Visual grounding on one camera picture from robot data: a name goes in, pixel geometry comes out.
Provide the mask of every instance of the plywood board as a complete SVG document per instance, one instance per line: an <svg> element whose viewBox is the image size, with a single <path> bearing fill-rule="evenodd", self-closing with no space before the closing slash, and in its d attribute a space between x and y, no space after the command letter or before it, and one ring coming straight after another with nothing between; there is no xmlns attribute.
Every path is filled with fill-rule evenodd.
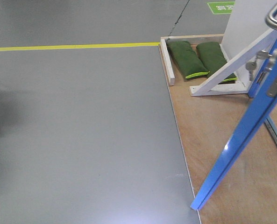
<svg viewBox="0 0 277 224"><path fill-rule="evenodd" d="M191 97L175 70L170 95L194 192L197 193L247 109L246 94ZM272 118L276 121L277 112ZM202 224L277 224L277 148L262 126L200 211Z"/></svg>

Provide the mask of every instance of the gray floor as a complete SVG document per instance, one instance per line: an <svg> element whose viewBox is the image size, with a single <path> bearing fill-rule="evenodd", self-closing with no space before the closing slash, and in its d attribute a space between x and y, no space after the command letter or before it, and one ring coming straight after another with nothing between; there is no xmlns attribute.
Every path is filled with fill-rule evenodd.
<svg viewBox="0 0 277 224"><path fill-rule="evenodd" d="M157 42L185 3L2 0L0 47ZM223 33L206 3L174 35ZM199 223L157 47L0 52L0 126L0 224Z"/></svg>
<svg viewBox="0 0 277 224"><path fill-rule="evenodd" d="M156 47L0 52L0 224L195 224Z"/></svg>
<svg viewBox="0 0 277 224"><path fill-rule="evenodd" d="M229 15L190 0L173 35L223 34ZM0 0L0 47L158 42L187 0Z"/></svg>

